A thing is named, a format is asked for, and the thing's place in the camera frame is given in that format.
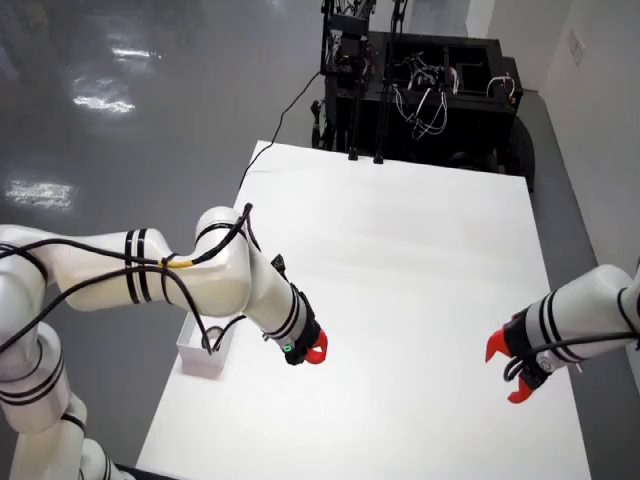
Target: black cable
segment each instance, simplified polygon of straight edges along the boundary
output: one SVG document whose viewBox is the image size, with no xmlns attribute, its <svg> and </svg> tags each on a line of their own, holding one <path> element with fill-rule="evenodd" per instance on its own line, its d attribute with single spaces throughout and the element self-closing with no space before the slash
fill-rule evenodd
<svg viewBox="0 0 640 480">
<path fill-rule="evenodd" d="M 539 347 L 532 348 L 522 355 L 518 355 L 512 358 L 509 363 L 507 363 L 507 366 L 504 369 L 504 380 L 506 382 L 510 382 L 511 380 L 516 378 L 524 368 L 524 361 L 527 358 L 537 355 L 540 352 L 556 348 L 569 347 L 571 345 L 584 345 L 588 343 L 609 342 L 612 340 L 628 340 L 638 338 L 640 338 L 640 336 L 637 333 L 633 332 L 603 333 L 601 335 L 590 335 L 586 337 L 572 338 L 570 340 L 562 340 L 560 342 L 541 345 Z"/>
<path fill-rule="evenodd" d="M 48 238 L 46 240 L 39 240 L 37 242 L 29 243 L 27 245 L 22 245 L 20 247 L 13 247 L 10 250 L 6 250 L 0 253 L 0 260 L 6 257 L 10 257 L 12 255 L 22 255 L 29 250 L 33 250 L 34 248 L 44 247 L 46 245 L 68 245 L 70 247 L 79 248 L 80 250 L 85 250 L 91 253 L 97 253 L 98 255 L 104 255 L 105 257 L 117 258 L 119 260 L 124 260 L 132 263 L 139 263 L 142 265 L 157 265 L 158 262 L 156 260 L 151 260 L 149 258 L 144 257 L 136 257 L 133 255 L 125 255 L 124 253 L 114 252 L 112 250 L 105 250 L 104 248 L 93 247 L 91 245 L 87 245 L 85 243 L 76 242 L 75 240 L 70 240 L 67 238 Z"/>
<path fill-rule="evenodd" d="M 402 27 L 404 25 L 404 12 L 407 10 L 409 0 L 404 0 L 404 7 L 402 7 L 402 13 L 400 14 L 400 36 L 402 36 Z"/>
<path fill-rule="evenodd" d="M 206 331 L 206 337 L 209 339 L 209 342 L 211 342 L 211 332 L 213 331 L 217 331 L 218 332 L 218 336 L 220 336 L 220 334 L 222 333 L 222 327 L 219 327 L 218 325 L 214 325 L 212 327 L 207 328 Z M 204 341 L 204 337 L 202 337 L 202 339 L 200 340 L 200 345 L 202 346 L 202 348 L 204 348 L 205 350 L 207 349 L 207 344 Z"/>
<path fill-rule="evenodd" d="M 284 112 L 282 112 L 282 114 L 280 115 L 280 122 L 278 123 L 278 128 L 276 128 L 276 133 L 273 134 L 273 138 L 271 139 L 271 143 L 269 145 L 267 145 L 266 147 L 264 147 L 262 150 L 260 150 L 258 152 L 258 154 L 254 157 L 253 160 L 251 160 L 251 162 L 249 162 L 249 165 L 247 165 L 247 168 L 244 169 L 244 173 L 242 174 L 242 178 L 240 179 L 240 186 L 238 187 L 238 190 L 240 190 L 242 188 L 242 184 L 244 183 L 244 178 L 247 176 L 247 172 L 249 171 L 249 169 L 253 166 L 254 163 L 256 163 L 256 160 L 258 160 L 258 157 L 260 155 L 262 155 L 262 153 L 271 148 L 273 146 L 273 144 L 276 141 L 276 138 L 278 137 L 278 132 L 280 132 L 280 127 L 282 127 L 282 120 L 284 119 L 285 114 L 291 110 L 293 108 L 293 106 L 296 104 L 296 102 L 300 99 L 300 97 L 302 95 L 304 95 L 304 93 L 307 91 L 307 89 L 309 88 L 309 86 L 311 85 L 311 83 L 316 79 L 316 77 L 318 75 L 320 75 L 320 73 L 322 72 L 322 70 L 318 71 L 313 77 L 311 77 L 311 80 L 309 80 L 307 82 L 307 84 L 305 85 L 305 87 L 302 89 L 302 91 L 298 94 L 298 96 L 293 100 L 293 102 L 291 102 L 291 105 L 289 105 L 286 110 Z"/>
<path fill-rule="evenodd" d="M 243 320 L 245 318 L 247 318 L 246 315 L 238 315 L 233 320 L 230 320 L 229 323 L 227 323 L 224 326 L 224 328 L 222 329 L 222 332 L 220 332 L 220 335 L 218 335 L 218 338 L 216 338 L 216 341 L 213 344 L 214 352 L 217 352 L 218 350 L 220 350 L 220 344 L 222 343 L 222 339 L 224 338 L 225 334 L 229 331 L 229 329 L 233 327 L 236 323 L 238 323 L 240 320 Z"/>
<path fill-rule="evenodd" d="M 240 230 L 242 230 L 244 223 L 249 218 L 249 213 L 251 213 L 252 208 L 253 208 L 253 205 L 250 203 L 247 203 L 244 206 L 244 211 L 242 212 L 242 215 L 240 215 L 236 223 L 233 224 L 233 227 L 229 229 L 229 231 L 224 236 L 224 238 L 220 240 L 220 243 L 218 243 L 212 249 L 204 252 L 195 260 L 192 260 L 191 263 L 193 265 L 198 265 L 199 263 L 206 262 L 207 260 L 211 260 L 213 257 L 218 255 L 227 245 L 229 245 L 229 243 L 231 243 L 231 241 L 236 237 L 236 235 L 240 233 Z"/>
<path fill-rule="evenodd" d="M 78 282 L 75 285 L 73 285 L 72 287 L 69 287 L 64 292 L 61 292 L 33 320 L 31 320 L 27 325 L 25 325 L 23 328 L 21 328 L 16 334 L 14 334 L 11 338 L 9 338 L 6 342 L 4 342 L 0 346 L 0 354 L 5 352 L 9 347 L 11 347 L 14 343 L 16 343 L 18 340 L 20 340 L 23 336 L 25 336 L 33 327 L 35 327 L 49 313 L 51 313 L 51 311 L 54 308 L 56 308 L 67 297 L 69 297 L 70 295 L 73 295 L 78 290 L 81 290 L 81 289 L 83 289 L 85 287 L 89 287 L 91 285 L 95 285 L 95 284 L 100 283 L 100 282 L 104 282 L 106 280 L 110 280 L 112 278 L 122 277 L 122 276 L 128 275 L 130 273 L 143 273 L 143 272 L 156 272 L 156 273 L 159 273 L 159 274 L 168 275 L 169 277 L 171 277 L 171 279 L 174 282 L 176 282 L 176 284 L 178 285 L 178 287 L 182 291 L 182 294 L 184 295 L 184 297 L 185 297 L 185 299 L 187 301 L 187 304 L 189 305 L 189 309 L 191 310 L 191 313 L 193 313 L 193 316 L 196 319 L 196 323 L 198 324 L 198 328 L 200 328 L 200 331 L 202 332 L 202 334 L 206 336 L 206 330 L 205 330 L 204 325 L 202 323 L 202 319 L 200 318 L 200 314 L 198 313 L 198 307 L 196 306 L 196 303 L 193 300 L 193 297 L 191 296 L 191 293 L 187 289 L 187 286 L 184 284 L 182 279 L 172 270 L 166 270 L 166 269 L 164 269 L 162 267 L 159 267 L 157 265 L 154 265 L 154 266 L 141 265 L 141 266 L 136 266 L 136 267 L 121 268 L 120 270 L 113 270 L 111 272 L 107 272 L 107 273 L 104 273 L 102 275 L 98 275 L 96 277 L 89 278 L 89 279 L 84 280 L 82 282 Z M 206 340 L 206 343 L 207 343 L 207 352 L 209 352 L 209 354 L 211 355 L 211 353 L 212 353 L 211 343 L 208 341 L 208 338 Z"/>
<path fill-rule="evenodd" d="M 167 271 L 169 270 L 169 262 L 177 255 L 178 254 L 174 252 L 168 257 L 162 259 L 162 275 L 160 277 L 160 286 L 162 286 L 162 294 L 164 295 L 164 299 L 169 305 L 173 305 L 173 303 L 171 303 L 171 300 L 169 300 L 169 294 L 167 293 Z"/>
<path fill-rule="evenodd" d="M 258 240 L 256 240 L 256 237 L 253 234 L 253 228 L 251 228 L 251 215 L 247 216 L 247 230 L 249 231 L 249 238 L 258 249 L 258 251 L 261 252 L 262 250 L 260 249 L 260 245 L 258 245 Z"/>
</svg>

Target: wall outlet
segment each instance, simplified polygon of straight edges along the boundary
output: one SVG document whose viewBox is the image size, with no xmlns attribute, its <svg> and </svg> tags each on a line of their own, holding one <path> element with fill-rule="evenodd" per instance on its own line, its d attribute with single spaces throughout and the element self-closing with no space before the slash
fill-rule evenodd
<svg viewBox="0 0 640 480">
<path fill-rule="evenodd" d="M 576 62 L 576 65 L 580 65 L 582 57 L 584 57 L 585 47 L 584 43 L 582 43 L 582 41 L 577 37 L 573 29 L 569 31 L 567 42 L 569 43 L 569 51 L 573 56 L 573 61 Z"/>
</svg>

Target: wheel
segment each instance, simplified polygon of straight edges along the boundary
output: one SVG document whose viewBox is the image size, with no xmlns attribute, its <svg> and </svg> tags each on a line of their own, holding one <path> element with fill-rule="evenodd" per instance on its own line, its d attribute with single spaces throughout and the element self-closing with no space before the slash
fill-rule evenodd
<svg viewBox="0 0 640 480">
<path fill-rule="evenodd" d="M 536 154 L 533 149 L 533 140 L 526 125 L 515 117 L 511 126 L 511 136 L 509 144 L 499 155 L 505 171 L 511 175 L 520 175 L 527 181 L 527 188 L 530 193 L 534 191 L 534 180 L 536 176 Z"/>
</svg>

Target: white wall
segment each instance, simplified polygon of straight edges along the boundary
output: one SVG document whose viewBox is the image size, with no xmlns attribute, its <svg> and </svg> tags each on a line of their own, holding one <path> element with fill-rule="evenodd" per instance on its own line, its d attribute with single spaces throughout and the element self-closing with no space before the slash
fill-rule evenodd
<svg viewBox="0 0 640 480">
<path fill-rule="evenodd" d="M 496 0 L 470 0 L 467 13 L 467 34 L 472 38 L 486 38 Z"/>
<path fill-rule="evenodd" d="M 495 0 L 488 37 L 516 59 L 524 88 L 544 86 L 570 8 L 571 0 Z"/>
<path fill-rule="evenodd" d="M 640 2 L 575 0 L 542 91 L 600 263 L 640 256 Z M 573 28 L 586 49 L 576 66 Z"/>
</svg>

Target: black stripe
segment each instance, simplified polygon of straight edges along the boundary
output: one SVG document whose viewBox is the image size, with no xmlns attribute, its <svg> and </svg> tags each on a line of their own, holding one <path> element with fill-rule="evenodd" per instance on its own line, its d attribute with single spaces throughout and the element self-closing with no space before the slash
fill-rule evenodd
<svg viewBox="0 0 640 480">
<path fill-rule="evenodd" d="M 53 371 L 51 372 L 49 377 L 47 377 L 46 380 L 44 380 L 43 382 L 41 382 L 37 386 L 33 387 L 31 390 L 27 390 L 26 392 L 14 393 L 14 392 L 3 392 L 3 391 L 0 390 L 0 398 L 1 397 L 24 398 L 24 397 L 29 397 L 31 395 L 35 395 L 40 390 L 42 390 L 44 387 L 46 387 L 47 384 L 53 379 L 53 377 L 56 375 L 56 372 L 58 371 L 58 368 L 60 368 L 61 364 L 62 364 L 62 352 L 60 353 L 60 357 L 58 358 L 58 362 L 56 363 L 55 368 L 53 369 Z"/>
<path fill-rule="evenodd" d="M 618 292 L 618 298 L 617 298 L 618 310 L 620 311 L 620 315 L 622 315 L 622 318 L 624 318 L 624 321 L 627 323 L 627 327 L 629 327 L 629 330 L 632 333 L 638 333 L 638 329 L 633 325 L 633 323 L 631 322 L 631 319 L 627 315 L 627 312 L 624 311 L 624 308 L 622 308 L 622 294 L 624 293 L 625 290 L 626 288 L 623 288 Z"/>
<path fill-rule="evenodd" d="M 58 382 L 60 381 L 60 377 L 62 376 L 62 373 L 64 372 L 64 362 L 62 362 L 60 368 L 58 369 L 58 375 L 56 376 L 56 378 L 53 380 L 53 382 L 51 382 L 51 384 L 42 392 L 40 392 L 39 395 L 30 398 L 28 400 L 19 400 L 19 401 L 15 401 L 15 400 L 7 400 L 5 398 L 2 399 L 2 401 L 8 405 L 13 405 L 16 407 L 20 407 L 23 405 L 31 405 L 32 403 L 37 402 L 38 400 L 40 400 L 41 398 L 45 397 L 46 395 L 48 395 L 51 390 L 53 390 L 55 388 L 55 386 L 58 384 Z"/>
<path fill-rule="evenodd" d="M 561 342 L 562 341 L 562 337 L 560 336 L 560 332 L 558 331 L 558 327 L 556 326 L 556 321 L 553 318 L 553 297 L 555 297 L 556 292 L 553 292 L 550 296 L 549 296 L 549 302 L 548 302 L 548 308 L 547 308 L 547 317 L 549 317 L 549 326 L 551 327 L 551 333 L 553 333 L 553 336 L 556 338 L 556 342 Z M 584 360 L 586 360 L 585 358 L 582 358 L 580 355 L 577 355 L 575 353 L 573 353 L 569 347 L 560 347 L 560 349 L 567 354 L 567 356 L 573 358 L 576 362 L 582 362 Z"/>
<path fill-rule="evenodd" d="M 77 425 L 78 428 L 80 428 L 80 430 L 82 430 L 83 433 L 85 431 L 84 423 L 82 423 L 79 418 L 76 418 L 73 415 L 69 415 L 68 413 L 63 413 L 62 417 L 60 417 L 60 420 L 66 420 L 67 422 L 71 422 L 74 425 Z"/>
<path fill-rule="evenodd" d="M 138 233 L 138 251 L 136 257 L 144 258 L 144 237 L 147 234 L 147 229 L 143 228 Z M 151 295 L 149 295 L 149 286 L 147 285 L 147 274 L 145 272 L 139 272 L 140 275 L 140 289 L 142 290 L 142 296 L 146 302 L 151 301 Z"/>
<path fill-rule="evenodd" d="M 133 243 L 133 232 L 134 230 L 129 230 L 127 232 L 127 238 L 124 241 L 124 254 L 131 255 L 131 244 Z M 131 262 L 129 260 L 124 261 L 124 265 L 127 268 L 131 267 Z M 127 288 L 129 289 L 129 296 L 131 297 L 131 301 L 133 303 L 140 303 L 138 300 L 138 295 L 136 294 L 136 287 L 133 283 L 133 273 L 127 273 Z"/>
<path fill-rule="evenodd" d="M 544 341 L 547 345 L 551 343 L 551 337 L 547 332 L 547 326 L 544 324 L 544 306 L 547 303 L 548 298 L 549 298 L 549 295 L 547 295 L 542 299 L 542 302 L 540 302 L 540 311 L 538 312 L 538 319 L 540 321 L 540 330 L 542 331 L 542 336 L 544 337 Z M 569 360 L 565 359 L 562 355 L 560 355 L 558 353 L 558 350 L 556 350 L 555 348 L 550 348 L 549 350 L 551 350 L 551 352 L 553 352 L 553 354 L 563 362 L 571 363 L 569 362 Z"/>
<path fill-rule="evenodd" d="M 17 245 L 12 245 L 7 242 L 0 242 L 1 252 L 13 250 L 16 247 Z M 19 255 L 25 260 L 28 260 L 29 262 L 31 262 L 31 264 L 40 271 L 40 274 L 42 275 L 42 278 L 44 278 L 44 283 L 46 285 L 46 283 L 49 281 L 49 272 L 47 272 L 47 267 L 44 266 L 44 263 L 42 263 L 42 261 L 40 261 L 40 259 L 35 255 L 33 255 L 31 252 L 20 252 L 20 253 L 16 253 L 16 255 Z"/>
<path fill-rule="evenodd" d="M 295 285 L 292 285 L 292 287 L 293 287 L 294 295 L 297 298 L 295 312 L 291 316 L 291 318 L 287 319 L 287 322 L 285 322 L 285 324 L 282 327 L 280 327 L 280 329 L 284 328 L 284 331 L 282 333 L 280 333 L 280 334 L 273 335 L 271 337 L 274 340 L 280 340 L 281 338 L 284 338 L 287 335 L 289 335 L 291 330 L 293 330 L 293 327 L 295 326 L 295 324 L 298 323 L 298 316 L 300 315 L 300 303 L 301 302 L 300 302 L 300 296 L 298 294 L 298 290 L 296 289 Z"/>
<path fill-rule="evenodd" d="M 173 305 L 173 303 L 171 303 L 171 300 L 169 300 L 169 293 L 167 292 L 167 265 L 169 264 L 171 259 L 177 255 L 178 254 L 174 252 L 168 257 L 162 259 L 162 266 L 164 270 L 162 271 L 162 275 L 160 276 L 160 284 L 162 285 L 162 294 L 164 295 L 164 299 L 169 305 Z"/>
<path fill-rule="evenodd" d="M 102 449 L 102 453 L 104 454 L 104 474 L 102 475 L 102 480 L 110 480 L 111 479 L 111 460 L 107 457 L 107 452 Z"/>
<path fill-rule="evenodd" d="M 291 296 L 292 296 L 291 309 L 289 310 L 289 315 L 287 316 L 287 319 L 285 320 L 285 322 L 280 326 L 280 328 L 278 328 L 277 330 L 274 330 L 273 332 L 264 332 L 264 334 L 269 337 L 273 337 L 273 335 L 278 335 L 287 327 L 287 324 L 293 317 L 293 313 L 295 312 L 296 306 L 298 305 L 298 296 L 296 295 L 296 291 L 294 290 L 293 285 L 289 284 L 289 288 L 291 288 Z"/>
<path fill-rule="evenodd" d="M 209 232 L 212 232 L 214 230 L 218 230 L 219 228 L 231 229 L 234 226 L 235 225 L 233 223 L 227 223 L 227 222 L 218 222 L 218 223 L 214 223 L 212 225 L 209 225 L 207 228 L 205 228 L 203 231 L 201 231 L 200 234 L 198 234 L 198 237 L 196 238 L 196 243 L 198 243 L 198 241 Z M 238 233 L 240 235 L 242 235 L 245 240 L 247 239 L 247 234 L 244 233 L 244 230 L 241 229 Z"/>
</svg>

